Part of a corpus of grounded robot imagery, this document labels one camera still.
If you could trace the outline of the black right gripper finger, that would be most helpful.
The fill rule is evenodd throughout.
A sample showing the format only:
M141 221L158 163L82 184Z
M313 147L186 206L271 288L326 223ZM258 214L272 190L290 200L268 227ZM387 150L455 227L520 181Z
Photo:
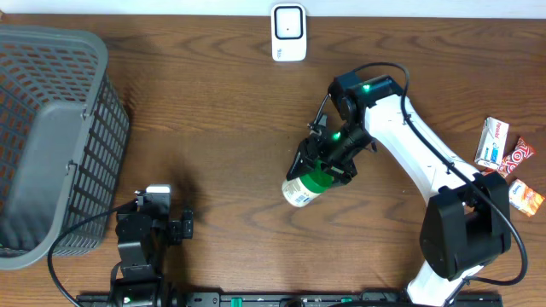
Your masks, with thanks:
M288 169L286 179L293 180L315 170L317 154L307 147L298 147L293 163Z
M334 186L347 185L357 175L357 169L354 164L322 164L322 171L333 178Z

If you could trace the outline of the green lid jar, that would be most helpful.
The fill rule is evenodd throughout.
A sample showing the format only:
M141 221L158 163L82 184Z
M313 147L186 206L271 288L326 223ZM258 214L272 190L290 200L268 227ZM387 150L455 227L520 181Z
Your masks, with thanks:
M313 171L282 183L282 195L292 206L304 207L332 187L334 178L317 162Z

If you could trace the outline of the white Panadol box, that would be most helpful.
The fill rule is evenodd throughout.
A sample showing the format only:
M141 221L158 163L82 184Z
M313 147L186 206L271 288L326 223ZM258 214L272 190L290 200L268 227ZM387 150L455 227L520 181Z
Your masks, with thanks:
M497 169L503 158L509 124L499 119L485 119L474 162L490 169Z

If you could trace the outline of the red Top chocolate bar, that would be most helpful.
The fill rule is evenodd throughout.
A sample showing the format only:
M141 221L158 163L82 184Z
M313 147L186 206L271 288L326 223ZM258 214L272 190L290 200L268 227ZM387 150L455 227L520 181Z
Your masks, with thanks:
M520 137L516 143L514 150L505 155L501 164L495 169L485 169L481 172L482 175L488 175L493 172L498 173L503 178L510 175L518 165L526 159L529 159L536 153L536 150L523 137Z

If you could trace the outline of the orange small snack box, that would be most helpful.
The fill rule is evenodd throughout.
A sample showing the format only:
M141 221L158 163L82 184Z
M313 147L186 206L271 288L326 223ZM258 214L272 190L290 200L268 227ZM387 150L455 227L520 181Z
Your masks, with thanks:
M544 202L545 197L529 188L520 179L514 180L509 187L509 203L528 217L532 217Z

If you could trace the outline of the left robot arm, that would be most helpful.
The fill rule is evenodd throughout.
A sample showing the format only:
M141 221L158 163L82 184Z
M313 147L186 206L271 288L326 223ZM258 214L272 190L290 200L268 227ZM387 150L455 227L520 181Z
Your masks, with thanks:
M166 280L164 260L171 246L179 246L194 233L194 213L184 209L169 218L170 202L137 198L136 204L117 214L118 269L122 277L111 282L107 306L186 305L186 298Z

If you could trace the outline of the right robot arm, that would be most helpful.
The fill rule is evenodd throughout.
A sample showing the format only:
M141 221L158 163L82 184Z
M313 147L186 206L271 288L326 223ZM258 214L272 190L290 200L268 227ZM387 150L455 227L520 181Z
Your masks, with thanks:
M482 175L427 127L390 76L363 81L355 72L328 87L344 124L327 127L318 113L298 146L282 183L292 206L303 207L356 175L354 157L382 144L403 167L427 203L421 226L424 264L406 288L414 304L442 306L463 283L511 247L508 185Z

